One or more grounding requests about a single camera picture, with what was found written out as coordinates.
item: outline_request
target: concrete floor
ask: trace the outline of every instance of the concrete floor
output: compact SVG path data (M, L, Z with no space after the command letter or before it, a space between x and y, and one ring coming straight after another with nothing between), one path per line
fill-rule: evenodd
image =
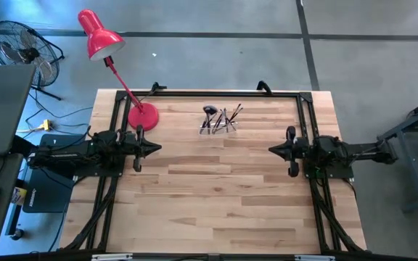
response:
M418 0L304 0L310 33L418 35ZM0 0L0 20L34 28L80 30L76 16L93 9L111 30L137 32L300 33L294 0ZM119 87L102 62L90 62L84 37L48 37L61 47L60 76L46 88L64 100L40 96L57 115L93 105L98 88ZM158 81L169 88L311 90L303 41L298 39L126 38L114 56L133 88ZM417 41L311 41L321 90L332 92L343 139L370 142L418 105ZM37 111L33 100L22 119ZM87 123L90 111L56 123ZM39 123L48 114L33 118ZM82 133L85 128L60 128ZM37 144L42 133L28 140ZM357 162L355 187L369 250L418 257L418 212L400 207L414 199L405 162ZM0 254L46 251L60 214L25 214L26 238L0 239Z

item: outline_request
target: desk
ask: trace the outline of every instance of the desk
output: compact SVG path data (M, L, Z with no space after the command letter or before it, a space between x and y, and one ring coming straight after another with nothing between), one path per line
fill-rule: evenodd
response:
M92 133L109 129L115 92L98 90ZM312 97L320 134L340 136L331 93L316 91ZM163 148L142 160L141 173L133 171L133 157L127 158L117 187L108 252L319 253L308 181L302 173L289 177L288 163L267 150L284 142L288 125L299 130L294 99L150 96L146 100L159 109L160 122L144 136ZM244 109L237 116L236 133L199 134L204 105L226 107L231 114L240 102ZM61 247L90 218L97 184L98 178L86 178L73 189ZM330 188L337 219L365 248L351 188L333 179ZM331 245L326 223L325 230Z

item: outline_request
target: lamp shade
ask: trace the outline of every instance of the lamp shade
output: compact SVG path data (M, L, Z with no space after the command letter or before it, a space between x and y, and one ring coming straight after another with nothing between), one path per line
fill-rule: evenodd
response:
M117 33L105 29L98 16L85 9L78 14L78 21L88 36L88 57L91 61L104 59L125 46Z

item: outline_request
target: red desk lamp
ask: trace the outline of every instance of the red desk lamp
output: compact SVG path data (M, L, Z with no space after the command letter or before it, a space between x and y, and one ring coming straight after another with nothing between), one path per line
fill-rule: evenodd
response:
M125 41L115 32L107 30L98 16L91 10L85 9L78 14L78 21L88 36L88 56L91 61L104 60L131 98L134 107L128 113L128 124L134 129L142 125L145 131L153 129L159 120L157 108L149 103L141 103L130 91L122 78L117 74L111 54L122 49Z

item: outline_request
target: butcher block tabletop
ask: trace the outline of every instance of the butcher block tabletop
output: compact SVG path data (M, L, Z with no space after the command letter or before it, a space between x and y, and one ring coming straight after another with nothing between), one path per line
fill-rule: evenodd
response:
M98 90L90 133L109 129L116 91ZM340 136L331 93L313 91L312 97L320 134ZM285 142L289 125L300 135L294 99L149 96L144 102L154 104L160 117L144 137L162 149L142 160L140 173L133 169L134 156L127 157L118 181L108 252L319 253L308 180L302 173L288 176L288 162L267 150ZM236 117L237 132L200 135L203 106L225 107L231 115L239 103L244 109ZM122 102L116 129L124 107ZM305 104L304 108L310 126ZM61 247L91 217L98 180L88 177L74 187ZM342 180L329 183L337 219L365 248L351 187ZM331 245L327 222L324 227ZM101 232L102 219L95 246Z

